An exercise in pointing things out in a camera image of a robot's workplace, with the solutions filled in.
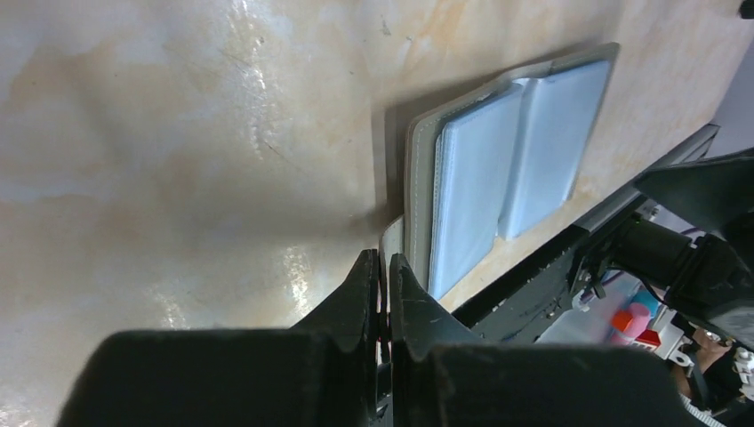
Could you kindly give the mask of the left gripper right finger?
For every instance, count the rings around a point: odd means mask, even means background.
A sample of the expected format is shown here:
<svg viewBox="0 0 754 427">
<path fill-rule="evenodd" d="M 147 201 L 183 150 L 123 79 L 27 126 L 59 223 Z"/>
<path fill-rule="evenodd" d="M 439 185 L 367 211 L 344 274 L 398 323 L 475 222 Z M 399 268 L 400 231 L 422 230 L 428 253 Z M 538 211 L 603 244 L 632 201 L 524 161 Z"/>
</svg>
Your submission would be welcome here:
<svg viewBox="0 0 754 427">
<path fill-rule="evenodd" d="M 663 363 L 614 346 L 511 345 L 472 333 L 391 258 L 396 426 L 695 426 Z"/>
</svg>

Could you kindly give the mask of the background clutter on bench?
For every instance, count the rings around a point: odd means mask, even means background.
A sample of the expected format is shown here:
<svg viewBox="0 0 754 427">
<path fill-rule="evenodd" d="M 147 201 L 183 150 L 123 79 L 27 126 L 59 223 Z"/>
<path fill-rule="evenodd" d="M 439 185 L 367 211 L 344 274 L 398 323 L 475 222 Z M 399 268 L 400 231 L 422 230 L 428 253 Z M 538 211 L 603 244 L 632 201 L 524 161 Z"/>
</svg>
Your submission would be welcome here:
<svg viewBox="0 0 754 427">
<path fill-rule="evenodd" d="M 646 350 L 677 382 L 686 410 L 705 426 L 753 424 L 753 353 L 683 322 L 624 272 L 605 274 L 606 296 L 591 291 L 537 338 L 538 343 L 614 344 Z"/>
</svg>

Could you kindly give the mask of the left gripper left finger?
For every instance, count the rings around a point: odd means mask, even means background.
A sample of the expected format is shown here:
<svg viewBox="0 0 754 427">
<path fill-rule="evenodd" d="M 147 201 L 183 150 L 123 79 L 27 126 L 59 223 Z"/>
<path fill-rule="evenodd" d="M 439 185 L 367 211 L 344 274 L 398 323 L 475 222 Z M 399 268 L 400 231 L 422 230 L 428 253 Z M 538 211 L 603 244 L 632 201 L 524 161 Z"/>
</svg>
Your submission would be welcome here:
<svg viewBox="0 0 754 427">
<path fill-rule="evenodd" d="M 131 330 L 88 358 L 61 426 L 366 426 L 377 410 L 376 250 L 294 326 Z"/>
</svg>

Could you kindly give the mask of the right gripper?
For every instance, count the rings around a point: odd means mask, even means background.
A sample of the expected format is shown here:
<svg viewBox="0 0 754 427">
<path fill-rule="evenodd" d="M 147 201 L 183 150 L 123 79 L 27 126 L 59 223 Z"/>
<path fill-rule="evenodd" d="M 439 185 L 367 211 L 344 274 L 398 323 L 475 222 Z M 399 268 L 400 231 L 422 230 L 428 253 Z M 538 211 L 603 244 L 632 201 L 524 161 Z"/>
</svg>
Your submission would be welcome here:
<svg viewBox="0 0 754 427">
<path fill-rule="evenodd" d="M 614 266 L 660 288 L 664 303 L 695 324 L 752 347 L 752 149 L 654 168 L 634 186 L 703 234 L 631 220 L 617 231 Z"/>
</svg>

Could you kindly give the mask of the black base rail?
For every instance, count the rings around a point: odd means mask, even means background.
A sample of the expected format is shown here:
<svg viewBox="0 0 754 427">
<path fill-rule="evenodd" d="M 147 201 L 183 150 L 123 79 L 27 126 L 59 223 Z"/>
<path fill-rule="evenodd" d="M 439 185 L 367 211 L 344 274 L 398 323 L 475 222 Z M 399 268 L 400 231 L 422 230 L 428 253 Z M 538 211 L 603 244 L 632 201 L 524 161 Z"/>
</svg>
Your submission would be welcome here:
<svg viewBox="0 0 754 427">
<path fill-rule="evenodd" d="M 535 342 L 572 308 L 585 247 L 648 206 L 627 183 L 560 231 L 523 261 L 456 308 L 452 315 L 481 337 Z"/>
</svg>

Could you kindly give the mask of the grey card holder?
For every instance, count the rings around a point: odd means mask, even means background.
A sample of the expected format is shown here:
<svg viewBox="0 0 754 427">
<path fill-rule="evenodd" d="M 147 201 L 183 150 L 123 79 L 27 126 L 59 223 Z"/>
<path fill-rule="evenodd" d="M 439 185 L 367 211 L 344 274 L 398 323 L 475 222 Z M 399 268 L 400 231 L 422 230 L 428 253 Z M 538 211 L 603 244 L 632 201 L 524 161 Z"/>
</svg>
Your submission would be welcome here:
<svg viewBox="0 0 754 427">
<path fill-rule="evenodd" d="M 398 149 L 403 212 L 380 255 L 408 260 L 433 298 L 557 211 L 575 180 L 621 47 L 508 68 L 415 117 Z"/>
</svg>

